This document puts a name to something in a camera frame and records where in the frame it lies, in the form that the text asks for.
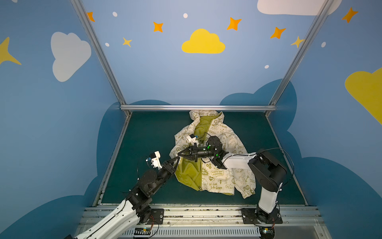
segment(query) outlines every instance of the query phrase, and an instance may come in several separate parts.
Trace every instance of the blue wall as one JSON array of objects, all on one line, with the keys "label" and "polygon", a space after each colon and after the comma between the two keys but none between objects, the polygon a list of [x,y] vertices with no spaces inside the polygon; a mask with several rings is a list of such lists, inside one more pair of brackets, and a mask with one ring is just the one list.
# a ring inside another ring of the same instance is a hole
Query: blue wall
[{"label": "blue wall", "polygon": [[[358,13],[347,23],[342,18],[351,7]],[[380,9],[378,0],[343,0],[270,115],[333,239],[382,238],[382,125],[345,88],[352,73],[382,67]]]},{"label": "blue wall", "polygon": [[[0,238],[63,238],[91,205],[125,115],[94,51],[67,81],[53,74],[55,32],[89,42],[69,0],[2,1],[0,22],[0,44],[9,37],[7,52],[0,46]],[[8,53],[21,65],[2,62]]]},{"label": "blue wall", "polygon": [[[300,7],[298,1],[292,2],[295,8]],[[156,100],[168,104],[267,105],[247,96],[247,100],[238,101],[232,94],[253,94],[282,78],[297,52],[297,46],[291,44],[297,36],[304,39],[314,19],[264,14],[253,0],[83,3],[86,11],[93,13],[92,25],[129,104]],[[230,18],[242,19],[237,31],[227,30]],[[154,32],[153,22],[163,23],[163,32]],[[280,39],[270,38],[275,27],[286,28]],[[217,34],[225,50],[219,54],[183,52],[182,44],[200,28]],[[123,38],[131,40],[131,47],[123,45]]]}]

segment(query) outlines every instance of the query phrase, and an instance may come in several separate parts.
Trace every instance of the white vent strip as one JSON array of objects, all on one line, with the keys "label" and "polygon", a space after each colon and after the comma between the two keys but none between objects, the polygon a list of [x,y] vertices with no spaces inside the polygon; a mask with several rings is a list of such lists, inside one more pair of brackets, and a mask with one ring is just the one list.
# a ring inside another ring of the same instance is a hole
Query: white vent strip
[{"label": "white vent strip", "polygon": [[[134,229],[125,231],[120,238],[132,238],[132,237],[147,237],[141,235],[134,235]],[[192,228],[159,228],[158,232],[153,237],[259,237],[260,232],[258,227],[248,227],[248,228],[235,228],[235,227],[192,227]]]}]

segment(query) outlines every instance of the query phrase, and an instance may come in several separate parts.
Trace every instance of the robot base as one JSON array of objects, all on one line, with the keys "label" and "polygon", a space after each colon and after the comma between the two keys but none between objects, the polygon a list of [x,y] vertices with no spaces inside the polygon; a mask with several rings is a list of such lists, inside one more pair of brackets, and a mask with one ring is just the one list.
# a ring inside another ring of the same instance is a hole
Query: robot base
[{"label": "robot base", "polygon": [[266,213],[259,206],[257,208],[242,208],[244,224],[282,224],[280,211],[275,207],[271,213]]}]

